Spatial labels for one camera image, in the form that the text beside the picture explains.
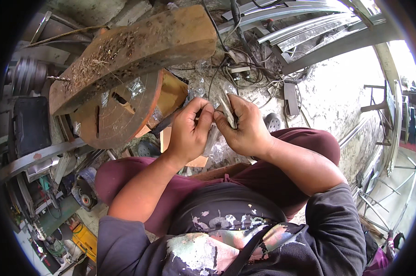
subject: rusty metal disc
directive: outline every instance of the rusty metal disc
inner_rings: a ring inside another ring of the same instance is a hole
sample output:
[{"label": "rusty metal disc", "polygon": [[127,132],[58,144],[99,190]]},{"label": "rusty metal disc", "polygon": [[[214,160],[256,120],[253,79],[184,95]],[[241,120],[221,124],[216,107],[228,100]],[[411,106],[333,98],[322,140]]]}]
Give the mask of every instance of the rusty metal disc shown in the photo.
[{"label": "rusty metal disc", "polygon": [[[127,88],[133,81],[129,80],[96,94],[70,114],[72,122],[80,123],[79,136],[85,143],[98,149],[114,148],[133,139],[145,126],[156,108],[163,71],[146,74],[140,80],[145,91],[134,97]],[[107,102],[103,101],[104,93]]]}]

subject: fingernail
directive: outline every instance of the fingernail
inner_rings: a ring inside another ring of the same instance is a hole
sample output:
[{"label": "fingernail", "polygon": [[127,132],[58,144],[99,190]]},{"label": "fingernail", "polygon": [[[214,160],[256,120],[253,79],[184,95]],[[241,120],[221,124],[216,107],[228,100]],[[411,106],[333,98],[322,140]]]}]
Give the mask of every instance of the fingernail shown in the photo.
[{"label": "fingernail", "polygon": [[220,111],[215,111],[214,114],[212,115],[213,118],[216,120],[217,118],[219,118],[220,116]]},{"label": "fingernail", "polygon": [[214,112],[214,107],[212,106],[212,104],[207,104],[205,106],[205,110],[208,111],[209,113],[213,113]]}]

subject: left hand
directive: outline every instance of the left hand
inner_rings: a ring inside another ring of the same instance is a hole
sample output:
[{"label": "left hand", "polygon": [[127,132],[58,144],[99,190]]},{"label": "left hand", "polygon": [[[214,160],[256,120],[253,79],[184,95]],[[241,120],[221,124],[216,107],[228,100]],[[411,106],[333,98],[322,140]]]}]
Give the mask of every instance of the left hand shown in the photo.
[{"label": "left hand", "polygon": [[[201,109],[199,121],[196,123],[196,113]],[[164,152],[173,165],[180,169],[204,152],[213,113],[211,102],[196,97],[174,117],[170,145]]]}]

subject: forearm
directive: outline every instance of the forearm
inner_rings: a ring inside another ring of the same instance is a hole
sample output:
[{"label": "forearm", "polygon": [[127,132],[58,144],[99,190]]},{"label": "forearm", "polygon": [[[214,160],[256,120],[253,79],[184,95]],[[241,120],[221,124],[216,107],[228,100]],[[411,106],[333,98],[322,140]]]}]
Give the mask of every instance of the forearm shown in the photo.
[{"label": "forearm", "polygon": [[261,159],[280,168],[308,196],[347,183],[329,159],[306,148],[273,137],[273,146]]},{"label": "forearm", "polygon": [[164,152],[153,163],[134,176],[114,198],[108,215],[145,222],[156,208],[171,178],[182,166]]}]

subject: thigh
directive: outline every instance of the thigh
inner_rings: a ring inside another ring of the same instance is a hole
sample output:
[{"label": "thigh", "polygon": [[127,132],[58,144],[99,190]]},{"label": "thigh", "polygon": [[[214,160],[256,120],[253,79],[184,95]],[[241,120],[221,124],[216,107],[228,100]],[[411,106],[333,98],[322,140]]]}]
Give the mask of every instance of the thigh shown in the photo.
[{"label": "thigh", "polygon": [[[340,148],[334,136],[327,131],[290,128],[272,132],[271,135],[320,153],[338,165]],[[288,219],[292,219],[309,199],[282,170],[263,160],[234,175],[231,179],[272,200],[282,208]]]},{"label": "thigh", "polygon": [[[102,164],[95,178],[96,192],[99,198],[110,206],[114,197],[124,185],[154,160],[154,158],[150,157],[128,157]],[[152,215],[144,223],[145,230],[158,237],[165,235],[174,209],[192,191],[207,184],[209,182],[194,178],[187,178],[181,175],[173,176],[163,191]]]}]

